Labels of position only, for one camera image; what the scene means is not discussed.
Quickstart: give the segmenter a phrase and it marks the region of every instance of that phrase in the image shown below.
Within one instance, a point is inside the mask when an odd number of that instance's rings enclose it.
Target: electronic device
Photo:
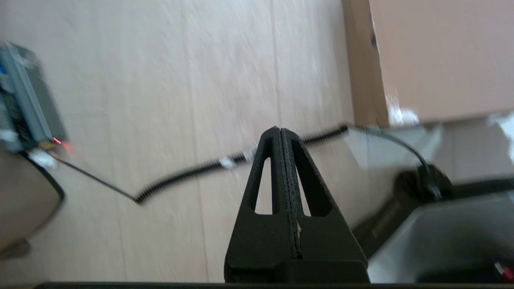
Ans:
[[[18,153],[65,138],[35,54],[12,43],[0,49],[0,139]]]

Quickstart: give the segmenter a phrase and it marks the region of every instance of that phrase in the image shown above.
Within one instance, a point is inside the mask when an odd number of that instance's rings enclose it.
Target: coiled cable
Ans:
[[[427,169],[427,171],[429,171],[429,165],[427,164],[427,162],[425,161],[423,156],[421,156],[421,154],[417,150],[415,150],[413,147],[408,145],[406,142],[402,141],[401,139],[399,139],[395,136],[384,133],[382,131],[368,129],[368,128],[360,127],[360,126],[354,125],[354,124],[344,123],[344,124],[334,128],[334,129],[331,129],[331,130],[307,135],[305,137],[302,137],[302,141],[305,143],[306,146],[314,145],[314,144],[324,142],[324,141],[330,140],[332,138],[338,137],[338,136],[346,133],[348,131],[348,129],[358,130],[358,131],[368,133],[370,135],[375,135],[375,136],[378,136],[378,137],[381,137],[384,139],[388,139],[392,142],[395,142],[395,143],[403,146],[404,148],[406,148],[407,150],[412,152],[419,159],[422,166],[424,166]],[[94,175],[92,175],[92,174],[66,162],[66,161],[56,158],[55,156],[53,156],[53,157],[57,161],[76,170],[77,172],[84,174],[85,176],[101,183],[102,185],[104,185],[108,188],[111,188],[112,190],[123,195],[124,197],[130,198],[132,201],[136,202],[137,204],[142,204],[146,200],[148,200],[151,196],[164,190],[165,188],[168,188],[172,185],[175,185],[175,184],[182,182],[184,180],[187,180],[189,178],[203,175],[203,174],[213,172],[216,170],[231,169],[231,168],[237,166],[237,164],[240,164],[242,162],[252,162],[253,155],[255,153],[255,149],[256,149],[256,147],[248,152],[240,152],[240,153],[232,154],[232,155],[220,158],[218,160],[212,160],[212,161],[179,171],[179,172],[171,174],[169,176],[166,176],[163,179],[158,180],[157,182],[155,182],[155,183],[149,185],[148,187],[146,187],[145,189],[143,189],[136,197],[131,196],[130,194],[121,190],[120,188],[118,188],[114,185],[111,185],[111,184],[95,177]]]

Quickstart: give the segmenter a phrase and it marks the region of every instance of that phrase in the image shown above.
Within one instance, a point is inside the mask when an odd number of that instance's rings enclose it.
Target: brown cardboard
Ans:
[[[514,109],[514,1],[343,4],[357,124],[402,126],[398,110],[432,123]]]

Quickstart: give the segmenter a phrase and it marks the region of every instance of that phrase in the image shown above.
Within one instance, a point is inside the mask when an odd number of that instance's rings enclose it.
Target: wooden floor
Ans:
[[[274,125],[301,135],[353,121],[341,0],[1,0],[0,38],[38,55],[69,134],[61,156],[132,194]],[[309,150],[350,225],[390,192],[391,175],[368,169],[380,147],[352,133]],[[60,167],[66,203],[29,256],[0,263],[0,284],[222,282],[249,170],[137,206]]]

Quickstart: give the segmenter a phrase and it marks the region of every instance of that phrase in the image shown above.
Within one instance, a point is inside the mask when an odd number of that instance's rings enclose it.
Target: black cable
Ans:
[[[387,140],[397,143],[398,145],[406,148],[411,153],[413,153],[419,159],[419,162],[421,163],[421,165],[423,167],[425,167],[425,169],[427,169],[427,171],[430,171],[427,161],[425,160],[425,158],[423,158],[423,156],[419,153],[419,151],[415,150],[413,147],[411,147],[408,143],[404,142],[403,140],[401,140],[393,135],[387,134],[383,131],[379,131],[379,130],[375,130],[375,129],[368,129],[365,127],[360,127],[355,124],[347,124],[346,126],[348,126],[349,128],[352,128],[354,130],[362,131],[362,132],[368,133],[370,135],[378,136],[378,137],[381,137],[381,138],[384,138],[384,139],[387,139]]]
[[[339,136],[343,133],[345,133],[348,130],[347,125],[341,125],[337,127],[336,129],[328,130],[322,133],[309,135],[307,137],[303,137],[302,140],[305,143],[305,145],[313,145],[315,143],[319,143],[322,141],[326,141],[328,139],[334,138],[336,136]],[[229,156],[229,158],[235,163],[238,164],[240,162],[246,161],[246,158],[244,156],[244,153],[238,153],[234,154],[232,156]],[[219,160],[211,161],[205,165],[200,165],[198,167],[193,167],[191,169],[184,170],[182,172],[170,175],[168,177],[165,177],[164,179],[158,181],[154,185],[151,185],[150,187],[143,190],[135,199],[136,203],[141,204],[144,201],[146,201],[150,196],[154,195],[155,193],[162,191],[164,188],[174,185],[177,182],[180,182],[182,180],[185,180],[187,178],[197,176],[200,174],[205,174],[207,172],[212,172],[215,170],[224,169],[223,165]]]
[[[381,138],[384,138],[384,139],[388,139],[392,142],[395,142],[399,145],[401,145],[402,147],[406,148],[407,150],[409,150],[410,152],[412,152],[414,155],[417,156],[417,158],[419,159],[419,161],[421,162],[421,164],[426,168],[426,170],[428,172],[430,172],[430,169],[429,169],[429,165],[427,164],[427,162],[425,161],[425,159],[423,158],[423,156],[421,156],[421,154],[415,150],[414,148],[412,148],[410,145],[408,145],[406,142],[404,142],[403,140],[395,137],[395,136],[392,136],[392,135],[389,135],[387,133],[384,133],[382,131],[377,131],[377,130],[372,130],[372,129],[368,129],[368,128],[364,128],[364,127],[360,127],[358,125],[354,125],[354,124],[342,124],[340,126],[338,126],[337,128],[335,129],[332,129],[332,130],[327,130],[327,131],[324,131],[324,132],[321,132],[321,133],[317,133],[317,134],[313,134],[313,135],[308,135],[306,137],[303,137],[302,138],[302,141],[305,143],[306,146],[308,145],[314,145],[316,143],[320,143],[320,142],[323,142],[323,141],[326,141],[326,140],[329,140],[331,138],[334,138],[334,137],[337,137],[337,136],[340,136],[342,135],[343,133],[347,132],[348,129],[351,128],[351,129],[354,129],[354,130],[358,130],[358,131],[362,131],[362,132],[366,132],[370,135],[375,135],[375,136],[378,136],[378,137],[381,137]],[[164,177],[163,179],[157,181],[156,183],[148,186],[146,189],[144,189],[142,192],[140,192],[136,197],[132,197],[131,195],[129,195],[128,193],[124,192],[123,190],[91,175],[90,173],[68,163],[68,162],[65,162],[61,159],[58,159],[56,158],[55,156],[52,156],[54,157],[57,161],[67,165],[68,167],[96,180],[97,182],[103,184],[104,186],[106,187],[109,187],[113,190],[115,190],[116,192],[120,193],[121,195],[127,197],[127,198],[130,198],[131,200],[133,200],[134,202],[136,202],[137,204],[141,204],[143,203],[144,201],[146,201],[149,197],[151,197],[152,195],[154,195],[155,193],[159,192],[159,191],[162,191],[164,190],[166,187],[169,187],[169,186],[172,186],[178,182],[181,182],[185,179],[188,179],[188,178],[191,178],[191,177],[194,177],[194,176],[198,176],[198,175],[202,175],[202,174],[205,174],[205,173],[208,173],[208,172],[212,172],[212,171],[216,171],[216,170],[221,170],[221,169],[225,169],[224,165],[221,163],[220,160],[213,160],[213,161],[210,161],[210,162],[206,162],[204,164],[201,164],[201,165],[198,165],[198,166],[195,166],[195,167],[192,167],[192,168],[188,168],[188,169],[185,169],[185,170],[182,170],[180,172],[177,172],[177,173],[174,173],[172,175],[169,175],[167,177]],[[237,154],[233,154],[233,155],[230,155],[227,157],[229,159],[229,161],[232,161],[235,165],[241,163],[241,162],[244,162],[244,161],[247,161],[247,157],[245,156],[245,153],[243,152],[240,152],[240,153],[237,153]]]
[[[228,158],[231,159],[236,165],[246,160],[243,153],[234,154],[232,156],[229,156]],[[219,160],[214,160],[203,165],[185,169],[181,172],[167,176],[162,180],[158,181],[157,183],[144,189],[141,193],[139,193],[139,195],[134,199],[134,201],[138,204],[141,204],[153,194],[162,191],[164,188],[171,186],[177,182],[215,170],[220,170],[223,168],[224,167]]]
[[[120,188],[118,188],[118,187],[116,187],[116,186],[113,186],[113,185],[111,185],[111,184],[109,184],[109,183],[107,183],[107,182],[105,182],[105,181],[103,181],[103,180],[101,180],[101,179],[99,179],[99,178],[97,178],[97,177],[93,176],[92,174],[90,174],[90,173],[88,173],[88,172],[84,171],[84,170],[83,170],[83,169],[81,169],[81,168],[78,168],[78,167],[76,167],[76,166],[74,166],[74,165],[70,164],[70,163],[69,163],[69,162],[67,162],[67,161],[61,160],[61,159],[59,159],[59,158],[57,158],[57,157],[55,157],[55,156],[53,156],[53,155],[51,155],[51,156],[52,156],[54,159],[56,159],[58,162],[61,162],[61,163],[63,163],[64,165],[67,165],[68,167],[70,167],[70,168],[72,168],[72,169],[76,170],[77,172],[79,172],[79,173],[81,173],[81,174],[84,174],[85,176],[87,176],[87,177],[90,177],[90,178],[94,179],[95,181],[97,181],[97,182],[101,183],[102,185],[104,185],[104,186],[106,186],[106,187],[108,187],[108,188],[110,188],[110,189],[112,189],[112,190],[114,190],[114,191],[118,192],[119,194],[121,194],[121,195],[123,195],[123,196],[125,196],[125,197],[127,197],[127,198],[129,198],[129,199],[131,199],[132,201],[135,201],[135,199],[134,199],[134,197],[133,197],[133,196],[131,196],[131,195],[129,195],[128,193],[124,192],[124,191],[123,191],[123,190],[121,190]]]

